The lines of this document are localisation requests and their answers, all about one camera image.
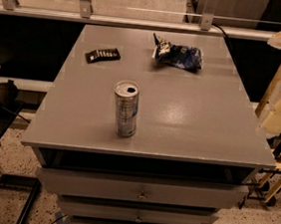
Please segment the black snack bar packet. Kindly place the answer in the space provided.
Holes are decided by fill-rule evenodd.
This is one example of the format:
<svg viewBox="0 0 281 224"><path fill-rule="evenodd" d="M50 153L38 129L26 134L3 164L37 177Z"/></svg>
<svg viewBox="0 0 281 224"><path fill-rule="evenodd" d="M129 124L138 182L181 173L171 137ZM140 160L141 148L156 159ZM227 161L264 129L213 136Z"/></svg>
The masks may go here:
<svg viewBox="0 0 281 224"><path fill-rule="evenodd" d="M100 62L100 61L111 61L111 60L118 60L121 58L120 53L118 52L118 49L112 48L112 49L100 49L100 50L93 50L90 53L86 53L86 60L88 64L94 63L94 62Z"/></svg>

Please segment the metal railing with glass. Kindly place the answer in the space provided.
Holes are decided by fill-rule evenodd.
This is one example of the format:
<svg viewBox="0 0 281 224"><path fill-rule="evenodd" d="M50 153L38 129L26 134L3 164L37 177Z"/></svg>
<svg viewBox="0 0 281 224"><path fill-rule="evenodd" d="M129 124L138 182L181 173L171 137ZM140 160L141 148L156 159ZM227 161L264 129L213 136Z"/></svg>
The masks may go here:
<svg viewBox="0 0 281 224"><path fill-rule="evenodd" d="M269 31L184 23L184 0L0 0L0 14L264 41Z"/></svg>

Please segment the silver redbull can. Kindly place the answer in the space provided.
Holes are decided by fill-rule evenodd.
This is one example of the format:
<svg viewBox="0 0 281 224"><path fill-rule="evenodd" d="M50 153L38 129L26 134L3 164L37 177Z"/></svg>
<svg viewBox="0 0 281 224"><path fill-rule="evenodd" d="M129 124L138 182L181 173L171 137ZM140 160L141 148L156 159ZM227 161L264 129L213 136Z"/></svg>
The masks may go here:
<svg viewBox="0 0 281 224"><path fill-rule="evenodd" d="M114 86L116 108L116 132L121 137L135 134L139 107L139 85L122 80Z"/></svg>

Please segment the blue chip bag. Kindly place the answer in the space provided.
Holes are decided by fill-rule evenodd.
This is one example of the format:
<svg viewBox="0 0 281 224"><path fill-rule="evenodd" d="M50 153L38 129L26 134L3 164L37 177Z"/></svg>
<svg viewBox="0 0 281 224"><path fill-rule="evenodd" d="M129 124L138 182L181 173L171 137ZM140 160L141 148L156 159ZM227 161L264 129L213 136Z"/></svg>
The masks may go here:
<svg viewBox="0 0 281 224"><path fill-rule="evenodd" d="M181 70L196 71L202 69L202 53L199 48L174 45L163 37L153 35L155 49L152 57L157 63L163 63Z"/></svg>

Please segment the middle grey drawer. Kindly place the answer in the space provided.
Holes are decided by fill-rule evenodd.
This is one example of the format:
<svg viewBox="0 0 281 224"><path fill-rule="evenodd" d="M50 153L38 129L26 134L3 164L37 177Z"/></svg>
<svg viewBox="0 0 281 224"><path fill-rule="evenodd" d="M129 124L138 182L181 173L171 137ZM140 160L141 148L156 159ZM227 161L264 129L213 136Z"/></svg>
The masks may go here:
<svg viewBox="0 0 281 224"><path fill-rule="evenodd" d="M59 197L58 204L68 215L88 216L153 224L212 224L217 219L211 211Z"/></svg>

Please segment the grey drawer cabinet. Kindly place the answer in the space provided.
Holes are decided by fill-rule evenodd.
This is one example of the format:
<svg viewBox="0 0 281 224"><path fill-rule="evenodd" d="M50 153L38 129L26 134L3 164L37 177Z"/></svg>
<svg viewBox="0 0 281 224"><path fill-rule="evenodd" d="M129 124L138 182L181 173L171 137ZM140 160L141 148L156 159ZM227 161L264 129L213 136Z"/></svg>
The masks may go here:
<svg viewBox="0 0 281 224"><path fill-rule="evenodd" d="M274 158L219 37L172 34L175 44L203 52L191 73L154 62L154 32L87 26L23 137L40 168L247 186ZM118 49L121 58L87 63L86 53ZM135 134L116 132L114 86L139 85ZM154 204L51 193L212 213L220 208Z"/></svg>

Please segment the top grey drawer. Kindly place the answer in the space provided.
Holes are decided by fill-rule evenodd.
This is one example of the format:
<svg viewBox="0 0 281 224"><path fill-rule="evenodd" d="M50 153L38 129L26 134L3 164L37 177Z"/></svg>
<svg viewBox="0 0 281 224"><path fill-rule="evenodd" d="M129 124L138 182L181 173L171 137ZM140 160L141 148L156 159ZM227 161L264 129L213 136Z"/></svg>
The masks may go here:
<svg viewBox="0 0 281 224"><path fill-rule="evenodd" d="M247 194L246 186L39 168L36 175L51 193L154 204L230 208Z"/></svg>

